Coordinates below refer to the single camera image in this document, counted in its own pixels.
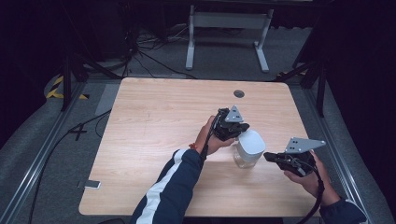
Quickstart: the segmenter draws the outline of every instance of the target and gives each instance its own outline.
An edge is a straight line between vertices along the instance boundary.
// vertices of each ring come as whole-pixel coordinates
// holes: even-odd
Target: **gray carpet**
[[[224,33],[218,30],[200,31],[196,36],[194,67],[191,71],[184,69],[187,44],[184,39],[169,43],[159,49],[143,51],[152,58],[173,68],[171,71],[154,62],[145,55],[135,55],[128,65],[129,77],[168,77],[186,78],[184,74],[198,79],[247,80],[265,81],[276,77],[279,72],[291,70],[298,52],[309,35],[309,29],[271,29],[264,44],[264,54],[270,67],[270,73],[264,74],[252,43],[259,34],[254,31]],[[115,70],[121,75],[123,68]],[[315,119],[316,111],[309,106],[307,95],[315,95],[313,90],[302,90],[297,83],[301,77],[293,77],[287,81],[294,101],[302,117],[308,136],[313,139],[323,139],[325,133]],[[43,90],[48,92],[53,80]],[[110,80],[102,74],[91,74],[82,93],[89,94],[88,100],[76,100],[57,139],[77,124],[92,119],[111,108],[117,93],[117,80]],[[62,99],[50,98],[14,133],[7,144],[0,150],[0,211],[7,209],[19,184],[34,161],[35,155],[45,143],[52,130],[52,125],[60,116]],[[394,223],[384,196],[378,189],[370,173],[364,166],[358,150],[351,140],[347,128],[338,111],[338,107],[330,89],[326,91],[324,105],[324,122],[331,131],[333,143],[343,156],[353,175],[356,185],[364,201],[371,223]],[[84,125],[83,133],[76,141],[76,134],[67,135],[55,148],[42,178],[35,202],[33,223],[99,223],[112,217],[86,217],[78,212],[78,205],[83,189],[77,187],[79,181],[88,178],[92,164],[100,145],[101,135],[106,127],[108,116],[96,119]],[[334,187],[342,196],[347,196],[336,163],[329,148],[318,150],[317,153],[326,163]],[[22,207],[16,211],[13,223],[28,223],[35,188],[32,188]],[[299,218],[284,218],[285,224],[296,223]],[[319,223],[318,218],[312,218],[308,223]]]

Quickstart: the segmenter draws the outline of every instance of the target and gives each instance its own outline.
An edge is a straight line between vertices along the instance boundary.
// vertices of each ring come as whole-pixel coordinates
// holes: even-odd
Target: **finger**
[[[285,176],[288,177],[288,179],[290,179],[291,181],[295,182],[295,183],[300,183],[301,178],[297,175],[295,175],[294,173],[290,172],[290,171],[285,171],[283,172],[283,174]]]
[[[212,125],[212,122],[213,122],[213,120],[215,119],[215,116],[210,116],[210,118],[207,120],[207,123],[206,123],[206,125],[209,125],[209,127],[210,127],[210,125]]]
[[[229,147],[235,141],[234,138],[230,138],[224,142],[222,142],[222,147]]]
[[[317,156],[317,153],[315,153],[314,149],[309,150],[311,152],[311,155],[314,157],[315,161],[321,162],[320,158]]]

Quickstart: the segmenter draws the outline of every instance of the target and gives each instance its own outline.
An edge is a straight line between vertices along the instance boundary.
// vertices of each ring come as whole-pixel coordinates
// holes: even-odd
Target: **metal stand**
[[[61,111],[65,111],[71,102],[72,94],[72,73],[76,78],[77,82],[85,82],[88,79],[88,74],[85,71],[83,64],[87,64],[90,67],[96,69],[102,74],[112,78],[112,79],[122,79],[122,77],[117,76],[113,72],[104,68],[98,63],[92,62],[85,57],[78,55],[76,53],[70,53],[64,59],[64,104]]]
[[[269,68],[262,51],[262,46],[264,45],[273,13],[273,9],[268,10],[267,14],[195,12],[194,6],[191,6],[189,22],[190,40],[187,50],[186,69],[192,69],[194,59],[194,27],[226,27],[262,30],[262,36],[259,41],[254,42],[254,46],[262,71],[268,73]]]

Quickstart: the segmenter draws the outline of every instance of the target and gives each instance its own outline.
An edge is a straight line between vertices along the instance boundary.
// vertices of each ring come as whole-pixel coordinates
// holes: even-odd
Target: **cable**
[[[95,117],[95,118],[93,118],[93,119],[88,119],[87,121],[84,121],[84,122],[82,122],[82,123],[76,125],[75,127],[69,129],[69,130],[68,130],[68,131],[67,131],[67,132],[55,143],[55,145],[53,146],[53,148],[50,150],[49,155],[47,156],[46,160],[44,161],[43,168],[41,169],[41,172],[40,172],[40,174],[39,174],[39,176],[38,176],[37,187],[35,188],[35,196],[34,196],[34,198],[33,198],[32,207],[30,208],[29,221],[28,221],[29,224],[31,224],[31,223],[32,223],[32,220],[33,220],[33,213],[34,213],[34,211],[35,211],[35,201],[37,200],[38,190],[40,189],[41,180],[42,180],[44,171],[45,171],[45,169],[46,169],[46,167],[47,167],[47,164],[48,164],[48,162],[49,162],[49,160],[50,160],[50,157],[51,157],[52,153],[54,152],[55,148],[61,143],[61,141],[62,141],[68,134],[70,134],[71,132],[73,132],[75,129],[77,129],[77,128],[79,128],[80,126],[83,126],[83,125],[85,125],[85,124],[87,124],[87,123],[89,123],[89,122],[91,122],[91,121],[93,121],[93,120],[95,120],[95,119],[99,119],[99,118],[101,118],[102,116],[105,116],[105,115],[109,114],[110,112],[111,112],[111,109],[110,109],[110,110],[107,110],[107,112],[105,112],[105,113],[103,113],[103,114],[101,114],[101,115],[99,115],[99,116],[97,116],[97,117]]]
[[[102,114],[103,116],[96,122],[95,132],[96,132],[96,135],[98,135],[100,138],[102,138],[103,136],[100,135],[99,132],[98,132],[98,130],[97,130],[97,129],[98,129],[98,125],[99,125],[100,121],[101,121],[103,118],[105,118],[106,115],[108,115],[108,114],[110,114],[110,111],[109,111],[109,110],[107,110],[107,112],[106,112],[105,114]]]
[[[128,63],[126,63],[124,65],[124,70],[122,72],[122,77],[125,77],[125,73],[126,73],[126,76],[128,77]]]
[[[148,73],[152,76],[152,77],[155,77],[154,75],[152,75],[151,73],[150,73],[150,71],[147,69],[147,67],[145,67],[136,57],[134,57],[139,63],[140,63],[140,66],[142,66],[144,69],[146,69],[146,71],[148,71]]]
[[[151,56],[147,55],[146,53],[142,52],[141,50],[139,50],[139,53],[145,55],[146,57],[150,58],[152,61],[154,61],[156,63],[159,63],[160,65],[164,66],[165,68],[169,69],[170,71],[172,71],[174,73],[183,74],[183,75],[186,75],[187,77],[191,77],[192,79],[198,79],[197,77],[195,77],[193,75],[190,75],[190,74],[187,74],[187,73],[183,73],[183,72],[178,72],[177,70],[168,67],[167,65],[165,65],[165,64],[159,62],[158,60],[152,58]]]
[[[319,209],[320,203],[321,203],[321,199],[322,199],[322,196],[323,196],[324,184],[323,184],[323,181],[322,181],[322,179],[321,179],[321,177],[320,177],[318,168],[317,168],[316,166],[311,166],[311,165],[308,164],[307,162],[300,161],[300,160],[299,160],[298,162],[300,162],[300,163],[302,163],[302,164],[308,166],[309,168],[311,168],[312,171],[313,171],[313,172],[317,175],[317,177],[318,177],[318,197],[317,197],[317,200],[315,201],[315,204],[314,204],[314,206],[312,207],[311,211],[309,211],[309,213],[308,213],[301,221],[299,221],[299,222],[297,223],[297,224],[303,224],[303,223],[305,223],[309,218],[311,218],[311,217],[317,212],[317,210]]]
[[[216,29],[216,31],[220,32],[220,33],[224,33],[226,35],[240,35],[242,34],[242,31],[244,29],[233,29],[233,28],[219,28]]]
[[[109,70],[109,71],[114,71],[114,70],[116,70],[116,69],[119,69],[119,68],[122,68],[126,63],[128,63],[128,61],[123,61],[123,62],[121,62],[121,63],[117,63],[117,64],[114,64],[114,65],[110,65],[109,67],[104,67],[105,69],[107,69],[107,70]],[[87,72],[89,72],[89,73],[100,73],[100,71],[98,71],[98,70],[96,70],[96,69],[94,69],[94,68],[92,68],[92,67],[84,67],[85,68],[85,70],[87,70]]]
[[[212,124],[210,125],[209,132],[207,133],[205,144],[204,144],[204,147],[203,147],[203,149],[201,151],[201,154],[200,154],[200,157],[201,157],[201,169],[204,167],[204,162],[206,160],[207,151],[209,150],[209,144],[208,144],[209,143],[209,139],[210,139],[210,136],[212,136],[213,130],[215,129],[215,126],[216,126],[216,124],[219,121],[219,116],[220,116],[220,112],[218,112],[218,114],[213,119]]]
[[[188,40],[183,37],[178,37],[179,35],[182,35],[183,33],[185,33],[188,28],[189,28],[188,26],[185,26],[183,29],[178,31],[175,35],[166,37],[166,41],[164,41],[163,43],[161,43],[161,40],[159,38],[155,37],[154,34],[141,33],[140,35],[144,35],[145,39],[137,41],[137,44],[139,45],[139,49],[141,49],[141,50],[160,49],[163,46],[170,44],[170,43],[175,43],[175,42],[179,41],[180,39]],[[140,44],[147,44],[150,42],[153,43],[151,47],[140,46]]]

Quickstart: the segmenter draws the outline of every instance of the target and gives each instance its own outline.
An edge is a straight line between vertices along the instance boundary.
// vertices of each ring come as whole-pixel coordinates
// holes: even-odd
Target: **black cable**
[[[233,28],[229,28],[229,29],[227,29],[227,28],[219,28],[219,29],[217,29],[217,31],[219,31],[221,33],[224,33],[226,35],[240,35],[240,34],[242,34],[243,30],[244,29],[233,29]]]
[[[109,70],[105,69],[102,65],[100,65],[99,63],[94,63],[88,59],[86,59],[84,56],[79,55],[74,53],[74,57],[76,57],[78,60],[83,61],[84,63],[86,63],[87,65],[89,65],[90,67],[100,71],[101,73],[105,74],[106,76],[113,78],[113,79],[123,79],[123,77],[120,77],[112,72],[110,72]]]
[[[306,162],[304,162],[304,161],[301,161],[301,160],[298,160],[298,162],[299,162],[299,163],[302,163],[302,164],[304,164],[304,165],[306,165],[306,166],[308,166],[309,168],[311,168],[312,171],[313,171],[313,172],[317,175],[317,177],[318,177],[318,196],[317,196],[317,200],[315,201],[315,204],[314,204],[314,206],[312,207],[311,211],[309,211],[309,213],[308,213],[301,221],[299,221],[299,222],[297,223],[297,224],[303,224],[303,223],[305,223],[309,218],[311,218],[311,217],[318,211],[318,209],[319,209],[319,207],[320,207],[321,199],[322,199],[322,196],[323,196],[324,184],[323,184],[323,181],[322,181],[322,179],[321,179],[321,177],[320,177],[318,168],[317,168],[316,166],[311,166],[310,164],[308,164],[308,163],[306,163]]]
[[[165,68],[169,69],[170,71],[172,71],[174,73],[183,74],[183,75],[186,75],[187,77],[191,77],[192,79],[198,79],[197,77],[195,77],[193,75],[190,75],[190,74],[187,74],[187,73],[183,73],[183,72],[178,72],[177,70],[168,67],[167,65],[165,65],[165,64],[159,62],[158,60],[152,58],[151,56],[147,55],[146,53],[142,52],[141,50],[139,50],[139,53],[145,55],[146,57],[150,58],[152,61],[154,61],[156,63],[159,63],[160,65],[164,66]]]
[[[155,37],[155,34],[153,34],[151,32],[140,33],[139,36],[143,35],[145,37],[145,39],[137,41],[137,44],[139,45],[139,44],[146,44],[148,42],[152,42],[151,47],[142,47],[139,45],[139,49],[144,50],[144,51],[148,51],[148,50],[152,50],[152,49],[160,49],[167,44],[175,43],[175,42],[179,41],[180,39],[183,39],[182,37],[178,37],[178,36],[186,33],[186,31],[188,30],[187,28],[188,28],[188,26],[184,27],[181,31],[177,32],[175,35],[168,34],[168,37],[166,37],[165,41],[161,41],[161,39]]]
[[[126,63],[125,65],[124,65],[124,70],[123,70],[123,72],[122,72],[122,77],[125,77],[125,73],[126,73],[126,76],[128,77],[128,63]]]
[[[148,71],[148,73],[152,76],[152,77],[155,77],[154,75],[152,75],[151,73],[150,73],[150,71],[147,69],[147,67],[145,67],[136,57],[134,57],[139,63],[140,63],[140,66],[142,66],[144,69],[146,69],[146,71]]]
[[[82,123],[76,125],[75,127],[69,129],[69,130],[68,130],[68,131],[67,131],[67,132],[55,143],[55,145],[53,146],[53,148],[50,150],[49,155],[47,156],[46,160],[44,161],[43,168],[41,169],[40,174],[39,174],[39,176],[38,176],[37,187],[35,187],[35,196],[34,196],[33,201],[32,201],[32,207],[30,208],[30,214],[29,214],[29,220],[28,220],[28,223],[29,223],[29,224],[31,224],[31,223],[32,223],[32,220],[33,220],[33,213],[34,213],[34,211],[35,211],[35,201],[37,200],[38,190],[40,189],[41,180],[42,180],[44,171],[45,171],[45,169],[46,169],[46,167],[47,167],[47,164],[48,164],[48,162],[49,162],[49,160],[50,160],[50,157],[51,157],[52,153],[54,152],[55,148],[59,145],[59,143],[61,143],[61,141],[62,141],[68,134],[70,134],[71,132],[73,132],[75,129],[77,129],[77,128],[79,128],[80,126],[83,126],[83,125],[85,125],[85,124],[87,124],[87,123],[89,123],[89,122],[91,122],[91,121],[93,121],[93,120],[95,120],[95,119],[99,119],[99,118],[101,118],[102,116],[109,114],[110,112],[111,112],[111,109],[110,109],[110,110],[107,110],[107,112],[105,112],[105,113],[103,113],[103,114],[101,114],[101,115],[99,115],[99,116],[97,116],[97,117],[95,117],[95,118],[93,118],[93,119],[89,119],[89,120],[87,120],[87,121],[84,121],[84,122],[82,122]]]
[[[107,66],[107,67],[104,67],[104,68],[107,69],[107,70],[109,70],[109,71],[114,71],[114,70],[117,70],[117,69],[119,69],[119,68],[122,68],[126,63],[128,63],[128,61],[124,60],[124,61],[121,62],[121,63],[117,63],[117,64],[114,64],[114,65],[110,65],[110,66]],[[85,70],[86,70],[87,72],[89,72],[89,73],[100,73],[99,70],[94,69],[94,68],[92,68],[92,67],[84,67],[84,68],[85,68]]]
[[[213,119],[212,124],[210,125],[209,132],[207,133],[205,144],[204,144],[204,147],[202,148],[202,151],[201,151],[201,154],[200,154],[200,156],[201,156],[201,168],[204,167],[204,162],[205,162],[206,157],[207,157],[207,151],[209,150],[209,144],[208,144],[209,143],[209,139],[210,139],[210,136],[212,136],[213,130],[215,129],[215,126],[216,126],[216,124],[219,121],[219,116],[220,116],[220,112],[218,112],[218,114]]]
[[[109,110],[108,110],[105,114],[102,114],[103,116],[96,122],[95,132],[96,132],[96,135],[98,135],[100,138],[102,138],[103,136],[100,135],[99,132],[98,132],[98,130],[97,130],[97,129],[98,129],[98,125],[99,125],[100,121],[101,121],[103,118],[105,118],[106,115],[108,115],[108,114],[110,114],[110,111],[109,111]]]

